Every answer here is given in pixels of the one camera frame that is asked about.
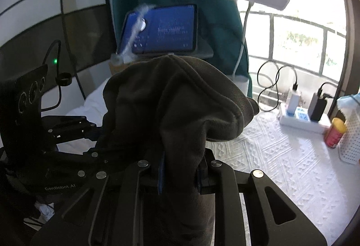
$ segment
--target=silver screw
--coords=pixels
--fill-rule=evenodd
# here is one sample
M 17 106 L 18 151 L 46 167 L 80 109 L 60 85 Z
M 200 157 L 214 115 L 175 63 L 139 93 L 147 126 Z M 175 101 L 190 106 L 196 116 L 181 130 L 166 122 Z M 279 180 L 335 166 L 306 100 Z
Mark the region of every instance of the silver screw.
M 106 177 L 106 172 L 100 171 L 96 173 L 96 178 L 98 179 L 104 179 Z
M 211 165 L 212 165 L 213 167 L 221 167 L 222 162 L 219 161 L 219 160 L 213 160 L 213 161 L 211 161 Z
M 83 170 L 80 170 L 79 172 L 77 172 L 77 175 L 79 177 L 84 177 L 85 176 L 85 172 Z
M 149 162 L 147 160 L 141 160 L 137 162 L 137 165 L 141 168 L 147 167 L 149 165 Z
M 253 174 L 254 177 L 256 177 L 256 178 L 261 178 L 261 177 L 264 176 L 264 172 L 261 171 L 261 170 L 255 170 L 255 171 L 252 172 L 252 174 Z

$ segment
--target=power strip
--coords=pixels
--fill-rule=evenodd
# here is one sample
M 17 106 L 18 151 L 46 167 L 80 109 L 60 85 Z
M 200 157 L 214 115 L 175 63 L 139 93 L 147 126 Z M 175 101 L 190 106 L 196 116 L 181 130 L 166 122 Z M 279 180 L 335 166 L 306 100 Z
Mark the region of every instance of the power strip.
M 294 116 L 287 114 L 285 104 L 280 104 L 279 122 L 281 125 L 290 126 L 297 129 L 311 131 L 315 133 L 325 133 L 330 128 L 331 122 L 326 114 L 323 114 L 319 122 L 310 120 L 307 109 L 297 107 Z

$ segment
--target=white bedding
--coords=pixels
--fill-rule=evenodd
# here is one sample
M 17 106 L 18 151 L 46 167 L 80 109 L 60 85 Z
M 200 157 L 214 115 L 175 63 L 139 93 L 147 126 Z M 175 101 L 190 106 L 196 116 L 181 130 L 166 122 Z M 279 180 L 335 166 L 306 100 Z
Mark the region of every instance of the white bedding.
M 102 97 L 106 82 L 68 115 L 85 115 L 101 126 L 107 112 Z M 64 152 L 82 153 L 94 144 L 82 139 L 58 146 Z M 235 140 L 207 147 L 216 159 L 236 170 L 263 170 L 316 225 L 328 245 L 343 232 L 360 204 L 360 166 L 342 162 L 321 135 L 280 126 L 276 112 L 259 113 Z M 245 230 L 250 245 L 246 222 Z

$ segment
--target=white basket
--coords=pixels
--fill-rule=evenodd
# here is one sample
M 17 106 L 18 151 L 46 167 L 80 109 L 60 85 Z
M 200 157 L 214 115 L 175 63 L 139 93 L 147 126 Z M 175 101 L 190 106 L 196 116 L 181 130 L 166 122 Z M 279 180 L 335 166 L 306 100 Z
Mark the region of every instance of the white basket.
M 345 122 L 347 132 L 338 144 L 339 156 L 344 162 L 359 164 L 360 160 L 360 107 Z

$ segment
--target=charging cable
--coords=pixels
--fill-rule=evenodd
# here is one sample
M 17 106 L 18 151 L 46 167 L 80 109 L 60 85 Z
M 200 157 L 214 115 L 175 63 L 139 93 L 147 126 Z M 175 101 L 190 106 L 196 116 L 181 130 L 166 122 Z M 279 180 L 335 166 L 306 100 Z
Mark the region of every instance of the charging cable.
M 243 36 L 242 36 L 241 47 L 240 47 L 240 54 L 239 54 L 238 60 L 236 62 L 234 71 L 233 71 L 233 82 L 235 82 L 235 72 L 236 72 L 237 68 L 239 67 L 241 57 L 243 56 L 244 45 L 245 45 L 246 23 L 247 23 L 247 18 L 248 18 L 249 13 L 250 13 L 250 9 L 252 8 L 253 5 L 254 5 L 254 2 L 249 1 L 249 6 L 248 6 L 248 9 L 246 10 L 246 13 L 245 13 L 244 26 L 243 26 Z
M 274 60 L 267 60 L 267 61 L 265 61 L 265 62 L 260 66 L 260 68 L 259 68 L 259 70 L 258 70 L 258 72 L 257 72 L 257 74 L 256 74 L 257 84 L 258 84 L 260 87 L 263 88 L 263 86 L 259 83 L 260 71 L 261 71 L 262 67 L 263 67 L 265 64 L 267 64 L 267 63 L 273 63 L 273 64 L 276 66 L 276 68 L 277 68 L 278 71 L 276 72 L 276 75 L 275 75 L 275 82 L 274 82 L 273 84 L 271 84 L 271 86 L 265 87 L 265 88 L 259 93 L 259 95 L 257 96 L 257 104 L 259 105 L 259 101 L 260 101 L 260 96 L 261 96 L 261 94 L 262 94 L 263 92 L 265 92 L 266 90 L 268 90 L 268 89 L 270 89 L 270 88 L 273 88 L 273 87 L 275 87 L 275 89 L 276 89 L 277 104 L 276 104 L 275 107 L 273 107 L 273 108 L 270 109 L 270 110 L 264 110 L 264 109 L 262 109 L 262 108 L 260 107 L 260 105 L 259 105 L 260 110 L 262 110 L 263 112 L 271 112 L 271 111 L 275 110 L 275 109 L 278 107 L 278 105 L 279 105 L 280 98 L 279 98 L 278 81 L 279 81 L 279 79 L 280 79 L 280 70 L 282 70 L 282 69 L 285 68 L 285 67 L 291 68 L 291 69 L 294 71 L 294 74 L 295 74 L 295 83 L 293 84 L 293 90 L 296 91 L 297 88 L 298 88 L 297 73 L 296 73 L 296 70 L 295 70 L 294 66 L 292 66 L 292 65 L 283 65 L 283 66 L 281 66 L 281 67 L 279 68 L 279 66 L 276 64 L 276 62 L 275 62 Z

